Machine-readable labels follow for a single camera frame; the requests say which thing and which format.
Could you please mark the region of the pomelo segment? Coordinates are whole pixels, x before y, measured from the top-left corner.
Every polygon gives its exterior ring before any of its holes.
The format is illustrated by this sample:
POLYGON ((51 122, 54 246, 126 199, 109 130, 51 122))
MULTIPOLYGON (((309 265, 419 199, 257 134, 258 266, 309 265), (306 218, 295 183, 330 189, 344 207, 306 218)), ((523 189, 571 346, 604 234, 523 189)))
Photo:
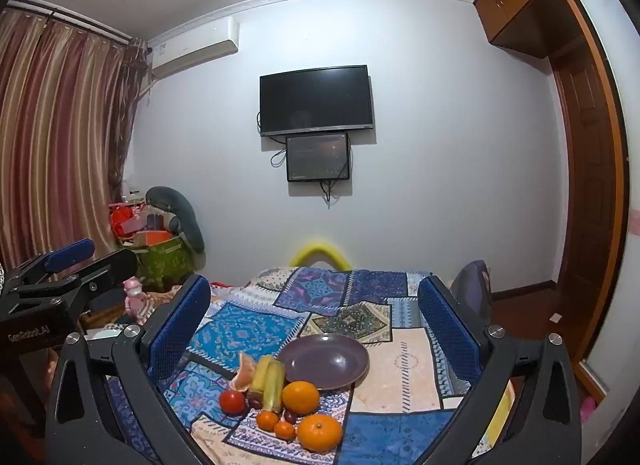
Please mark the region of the pomelo segment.
POLYGON ((252 385, 255 373, 257 369, 257 363, 245 352, 239 352, 239 368, 236 371, 234 377, 229 383, 231 390, 239 391, 239 393, 246 393, 252 385))

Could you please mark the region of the red tomato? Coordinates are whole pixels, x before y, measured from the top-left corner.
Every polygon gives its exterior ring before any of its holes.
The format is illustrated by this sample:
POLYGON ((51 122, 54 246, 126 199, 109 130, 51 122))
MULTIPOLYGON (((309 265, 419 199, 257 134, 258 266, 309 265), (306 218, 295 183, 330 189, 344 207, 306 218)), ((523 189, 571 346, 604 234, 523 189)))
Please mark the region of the red tomato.
POLYGON ((227 416, 240 416, 246 411, 246 398, 244 393, 228 389, 219 395, 219 406, 227 416))

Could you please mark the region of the dark red grape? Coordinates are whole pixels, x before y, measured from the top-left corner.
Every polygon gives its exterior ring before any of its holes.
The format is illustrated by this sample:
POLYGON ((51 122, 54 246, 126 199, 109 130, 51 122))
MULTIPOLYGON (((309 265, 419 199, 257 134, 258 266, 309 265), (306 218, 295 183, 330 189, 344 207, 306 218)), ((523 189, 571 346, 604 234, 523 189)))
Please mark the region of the dark red grape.
POLYGON ((284 417, 285 422, 288 422, 288 423, 290 423, 292 425, 295 425, 296 422, 297 422, 297 415, 295 413, 291 412, 291 411, 286 410, 284 412, 283 417, 284 417))
POLYGON ((262 411, 262 397, 260 396, 255 396, 255 395, 249 395, 247 397, 247 401, 248 401, 248 405, 257 411, 262 411))

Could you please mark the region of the green sugarcane piece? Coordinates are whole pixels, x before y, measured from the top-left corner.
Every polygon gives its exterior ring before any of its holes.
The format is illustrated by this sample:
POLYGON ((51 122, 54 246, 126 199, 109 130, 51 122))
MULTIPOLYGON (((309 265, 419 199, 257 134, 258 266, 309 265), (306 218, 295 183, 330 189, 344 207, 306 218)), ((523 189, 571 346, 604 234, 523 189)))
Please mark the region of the green sugarcane piece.
POLYGON ((279 414, 282 411, 282 390, 285 382, 285 368, 278 360, 269 362, 264 391, 262 392, 262 409, 279 414))
POLYGON ((274 360, 272 355, 263 355, 257 365, 253 375, 250 388, 248 389, 247 398, 250 400, 262 401, 264 395, 266 374, 269 364, 274 360))

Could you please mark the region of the small mandarin orange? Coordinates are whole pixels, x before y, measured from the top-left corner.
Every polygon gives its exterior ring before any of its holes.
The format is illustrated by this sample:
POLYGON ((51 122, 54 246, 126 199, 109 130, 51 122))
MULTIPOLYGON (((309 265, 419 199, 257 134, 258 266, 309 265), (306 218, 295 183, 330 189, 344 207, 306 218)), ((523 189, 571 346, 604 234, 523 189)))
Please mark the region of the small mandarin orange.
POLYGON ((272 433, 278 422, 280 422, 280 416, 271 411, 260 411, 256 416, 258 428, 267 433, 272 433))
POLYGON ((280 421, 273 427, 274 435, 283 441, 293 441, 296 438, 296 428, 289 422, 280 421))

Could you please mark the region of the large orange with sticker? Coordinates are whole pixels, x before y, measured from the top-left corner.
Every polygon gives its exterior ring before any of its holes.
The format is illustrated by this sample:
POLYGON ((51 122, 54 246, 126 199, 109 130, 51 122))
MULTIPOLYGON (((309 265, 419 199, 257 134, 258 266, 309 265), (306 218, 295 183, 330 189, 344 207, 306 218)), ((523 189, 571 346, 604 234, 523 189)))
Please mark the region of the large orange with sticker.
POLYGON ((316 386, 308 381, 292 381, 282 390, 281 400, 288 411, 298 416, 306 416, 318 409, 320 393, 316 386))

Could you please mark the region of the large orange with stem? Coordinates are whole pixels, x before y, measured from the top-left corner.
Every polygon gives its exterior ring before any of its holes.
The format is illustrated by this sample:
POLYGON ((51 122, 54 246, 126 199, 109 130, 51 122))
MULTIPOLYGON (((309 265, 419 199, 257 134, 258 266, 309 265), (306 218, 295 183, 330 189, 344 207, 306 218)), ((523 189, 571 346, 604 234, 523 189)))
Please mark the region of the large orange with stem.
POLYGON ((296 431, 300 445, 314 453, 333 451, 343 439, 343 426, 326 414, 304 417, 296 431))

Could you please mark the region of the dark blue chair back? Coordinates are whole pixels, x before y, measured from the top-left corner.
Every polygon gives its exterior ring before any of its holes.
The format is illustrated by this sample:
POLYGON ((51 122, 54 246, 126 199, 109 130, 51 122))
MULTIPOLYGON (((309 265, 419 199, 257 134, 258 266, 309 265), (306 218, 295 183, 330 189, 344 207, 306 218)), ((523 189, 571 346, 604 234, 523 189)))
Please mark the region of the dark blue chair back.
POLYGON ((450 292, 485 324, 491 321, 490 277, 484 260, 471 261, 464 266, 451 283, 450 292))

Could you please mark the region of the green storage box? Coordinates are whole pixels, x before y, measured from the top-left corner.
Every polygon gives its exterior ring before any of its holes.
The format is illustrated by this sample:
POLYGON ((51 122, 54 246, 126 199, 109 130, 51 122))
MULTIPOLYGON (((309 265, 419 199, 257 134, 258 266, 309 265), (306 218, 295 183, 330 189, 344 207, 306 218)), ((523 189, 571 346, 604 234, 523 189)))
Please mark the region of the green storage box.
POLYGON ((191 251, 181 237, 132 251, 138 259, 136 277, 145 292, 168 292, 194 273, 191 251))

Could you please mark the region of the red gift bag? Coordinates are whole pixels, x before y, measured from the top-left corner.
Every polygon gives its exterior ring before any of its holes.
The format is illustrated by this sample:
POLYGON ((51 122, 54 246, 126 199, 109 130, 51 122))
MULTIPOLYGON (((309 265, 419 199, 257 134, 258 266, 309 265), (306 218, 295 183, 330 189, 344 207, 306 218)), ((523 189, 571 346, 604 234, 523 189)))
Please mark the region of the red gift bag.
POLYGON ((108 206, 110 211, 110 225, 112 231, 119 240, 129 240, 137 232, 145 227, 145 219, 142 217, 144 204, 138 203, 114 203, 108 206))

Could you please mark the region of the blue patchwork bed cover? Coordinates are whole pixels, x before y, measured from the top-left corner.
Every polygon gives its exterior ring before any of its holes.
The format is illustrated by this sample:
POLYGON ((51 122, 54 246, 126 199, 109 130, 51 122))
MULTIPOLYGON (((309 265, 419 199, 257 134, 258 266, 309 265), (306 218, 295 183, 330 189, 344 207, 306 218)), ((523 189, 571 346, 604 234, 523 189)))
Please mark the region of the blue patchwork bed cover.
POLYGON ((216 285, 153 385, 212 464, 414 464, 480 377, 424 272, 276 268, 216 285))

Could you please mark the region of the purple ceramic plate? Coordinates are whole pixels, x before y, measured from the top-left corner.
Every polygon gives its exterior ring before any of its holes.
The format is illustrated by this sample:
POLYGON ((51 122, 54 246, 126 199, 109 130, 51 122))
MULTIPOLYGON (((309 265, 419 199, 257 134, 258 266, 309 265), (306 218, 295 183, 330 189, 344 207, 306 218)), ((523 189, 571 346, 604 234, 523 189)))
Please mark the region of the purple ceramic plate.
POLYGON ((368 371, 370 358, 359 341, 340 334, 309 335, 294 339, 278 354, 285 377, 308 381, 320 391, 345 388, 368 371))

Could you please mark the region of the white air conditioner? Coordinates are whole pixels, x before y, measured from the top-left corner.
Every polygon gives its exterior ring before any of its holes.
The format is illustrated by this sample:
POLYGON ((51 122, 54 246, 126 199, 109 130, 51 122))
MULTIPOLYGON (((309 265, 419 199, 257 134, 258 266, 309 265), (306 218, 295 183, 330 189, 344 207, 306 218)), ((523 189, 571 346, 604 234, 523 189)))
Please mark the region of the white air conditioner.
POLYGON ((163 79, 239 51, 239 24, 232 16, 194 27, 153 47, 152 75, 163 79))

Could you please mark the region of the brown wooden wardrobe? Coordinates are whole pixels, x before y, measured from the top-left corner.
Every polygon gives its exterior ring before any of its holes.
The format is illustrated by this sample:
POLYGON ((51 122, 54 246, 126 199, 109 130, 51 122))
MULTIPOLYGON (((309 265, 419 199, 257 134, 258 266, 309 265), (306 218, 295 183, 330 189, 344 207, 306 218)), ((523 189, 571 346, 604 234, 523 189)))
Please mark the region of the brown wooden wardrobe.
POLYGON ((582 0, 471 0, 495 47, 545 58, 560 100, 568 165, 567 219, 558 277, 578 381, 608 389, 587 362, 620 275, 628 220, 628 150, 620 97, 582 0))

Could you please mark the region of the small black wall monitor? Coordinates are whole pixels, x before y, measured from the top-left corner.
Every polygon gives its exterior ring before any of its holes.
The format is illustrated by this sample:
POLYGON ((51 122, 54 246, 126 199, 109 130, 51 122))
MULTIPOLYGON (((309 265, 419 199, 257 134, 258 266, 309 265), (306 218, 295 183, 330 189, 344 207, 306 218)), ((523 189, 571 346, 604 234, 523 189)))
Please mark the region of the small black wall monitor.
POLYGON ((350 178, 346 133, 313 133, 285 140, 288 182, 326 182, 350 178))

